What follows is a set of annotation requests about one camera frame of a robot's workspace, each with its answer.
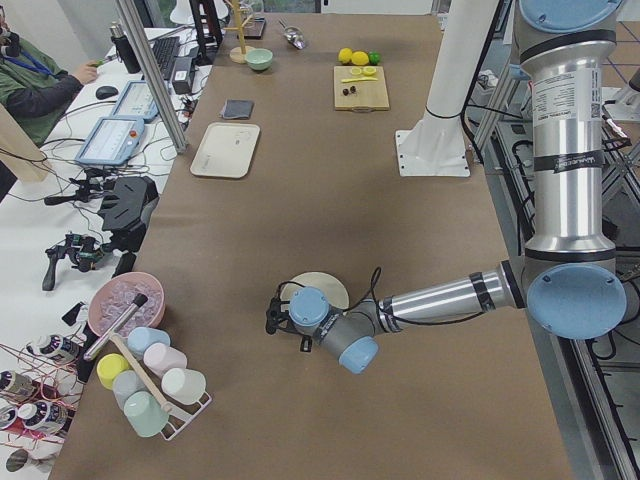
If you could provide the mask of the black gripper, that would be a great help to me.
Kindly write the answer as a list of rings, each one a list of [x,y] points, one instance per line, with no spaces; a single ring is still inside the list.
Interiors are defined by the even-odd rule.
[[[277,296],[271,298],[266,310],[265,331],[268,335],[274,335],[278,331],[297,335],[301,338],[300,350],[307,351],[308,336],[296,329],[289,312],[284,309],[288,304],[289,301],[283,301]]]

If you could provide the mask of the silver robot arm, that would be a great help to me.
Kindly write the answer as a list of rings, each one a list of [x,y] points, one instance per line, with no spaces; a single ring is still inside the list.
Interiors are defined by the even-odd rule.
[[[498,267],[430,288],[377,299],[366,293],[337,307],[321,289],[296,284],[266,311],[268,334],[299,335],[352,373],[378,351],[376,337],[409,326],[465,322],[487,312],[526,309],[548,332],[599,337],[627,308],[615,273],[615,246],[602,230],[601,65],[616,45],[616,1],[519,1],[516,67],[531,82],[535,231],[517,266]]]

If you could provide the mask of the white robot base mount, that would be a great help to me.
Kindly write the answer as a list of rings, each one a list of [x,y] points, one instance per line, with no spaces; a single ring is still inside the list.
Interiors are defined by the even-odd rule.
[[[466,178],[470,175],[463,109],[476,78],[485,40],[499,12],[498,1],[451,3],[424,115],[412,129],[396,132],[401,176]]]

